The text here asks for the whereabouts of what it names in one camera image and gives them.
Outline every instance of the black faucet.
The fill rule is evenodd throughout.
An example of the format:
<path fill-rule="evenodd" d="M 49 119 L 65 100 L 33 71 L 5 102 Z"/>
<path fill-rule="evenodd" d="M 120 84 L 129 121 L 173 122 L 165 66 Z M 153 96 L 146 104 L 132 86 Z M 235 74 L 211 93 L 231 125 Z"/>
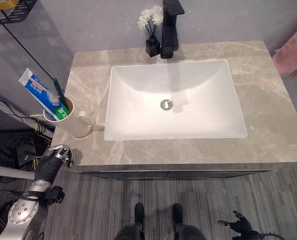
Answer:
<path fill-rule="evenodd" d="M 184 14 L 179 0 L 163 0 L 162 47 L 160 57 L 170 59 L 179 48 L 177 33 L 177 15 Z"/>

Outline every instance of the toothpaste tube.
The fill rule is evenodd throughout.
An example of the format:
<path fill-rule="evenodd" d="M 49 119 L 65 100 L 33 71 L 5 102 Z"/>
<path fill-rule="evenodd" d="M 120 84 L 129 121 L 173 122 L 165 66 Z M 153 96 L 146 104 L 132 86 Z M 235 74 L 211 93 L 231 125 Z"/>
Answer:
<path fill-rule="evenodd" d="M 28 68 L 18 81 L 32 94 L 53 121 L 62 120 L 70 114 L 59 98 Z"/>

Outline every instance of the pink towel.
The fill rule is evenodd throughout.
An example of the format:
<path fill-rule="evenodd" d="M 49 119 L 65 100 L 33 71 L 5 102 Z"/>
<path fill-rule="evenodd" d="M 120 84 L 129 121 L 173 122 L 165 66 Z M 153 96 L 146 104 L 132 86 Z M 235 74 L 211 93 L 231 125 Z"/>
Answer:
<path fill-rule="evenodd" d="M 273 62 L 282 78 L 288 75 L 297 78 L 297 32 L 277 51 Z"/>

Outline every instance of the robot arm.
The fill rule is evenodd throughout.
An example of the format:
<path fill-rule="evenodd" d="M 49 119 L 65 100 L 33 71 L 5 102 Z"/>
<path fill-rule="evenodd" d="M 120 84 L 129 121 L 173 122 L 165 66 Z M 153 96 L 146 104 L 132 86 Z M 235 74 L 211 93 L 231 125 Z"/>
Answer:
<path fill-rule="evenodd" d="M 268 236 L 285 240 L 282 236 L 278 234 L 258 233 L 257 231 L 254 231 L 252 229 L 251 223 L 246 219 L 245 216 L 242 215 L 242 213 L 238 211 L 233 211 L 233 213 L 235 214 L 235 217 L 238 218 L 236 222 L 228 222 L 223 220 L 217 221 L 218 224 L 226 227 L 229 226 L 230 229 L 241 234 L 241 236 L 233 237 L 233 240 L 262 240 L 264 237 Z"/>
<path fill-rule="evenodd" d="M 73 156 L 67 145 L 48 149 L 37 166 L 34 182 L 13 204 L 0 240 L 37 240 L 42 223 L 48 214 L 48 205 L 61 203 L 65 194 L 52 184 L 63 163 L 70 167 Z"/>

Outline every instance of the white rectangular sink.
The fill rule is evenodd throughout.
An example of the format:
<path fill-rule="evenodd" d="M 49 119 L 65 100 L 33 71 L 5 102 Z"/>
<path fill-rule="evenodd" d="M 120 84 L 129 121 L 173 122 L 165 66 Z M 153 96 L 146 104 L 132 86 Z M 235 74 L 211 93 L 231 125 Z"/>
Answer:
<path fill-rule="evenodd" d="M 226 60 L 112 67 L 106 141 L 246 136 Z"/>

